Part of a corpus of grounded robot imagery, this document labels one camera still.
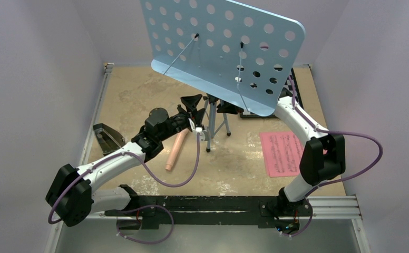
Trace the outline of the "light blue music stand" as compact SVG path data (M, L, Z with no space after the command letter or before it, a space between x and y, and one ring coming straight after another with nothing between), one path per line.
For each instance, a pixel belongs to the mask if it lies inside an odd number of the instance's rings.
M306 30L235 1L141 1L154 71L259 116L273 114Z

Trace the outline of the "pink sheet music front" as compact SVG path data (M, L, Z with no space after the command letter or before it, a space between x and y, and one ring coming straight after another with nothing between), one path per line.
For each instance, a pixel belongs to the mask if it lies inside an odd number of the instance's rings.
M271 178L299 175L303 146L291 131L259 134L266 173Z

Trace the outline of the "black metronome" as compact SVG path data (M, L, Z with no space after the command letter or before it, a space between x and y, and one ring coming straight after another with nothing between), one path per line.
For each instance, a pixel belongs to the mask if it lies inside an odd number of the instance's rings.
M113 153L126 144L124 136L106 124L95 124L93 132L104 156Z

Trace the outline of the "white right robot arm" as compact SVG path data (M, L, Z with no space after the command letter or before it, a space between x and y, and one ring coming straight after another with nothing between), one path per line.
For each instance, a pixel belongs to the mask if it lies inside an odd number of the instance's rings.
M320 129L300 105L293 104L291 96L278 99L274 115L293 131L304 147L299 175L281 188L277 196L275 208L288 215L302 204L312 189L345 172L345 138L327 133L326 128Z

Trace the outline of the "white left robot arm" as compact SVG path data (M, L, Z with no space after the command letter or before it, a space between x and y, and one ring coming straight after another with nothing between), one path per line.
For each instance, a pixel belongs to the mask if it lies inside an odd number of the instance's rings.
M123 147L77 168L70 164L60 167L45 197L51 206L48 223L62 221L68 227L79 224L98 207L99 202L93 198L98 188L128 169L145 167L146 162L163 150L164 140L189 130L199 142L204 133L202 119L206 111L197 108L202 97L201 94L181 97L178 113L173 116L164 108L154 108L138 134Z

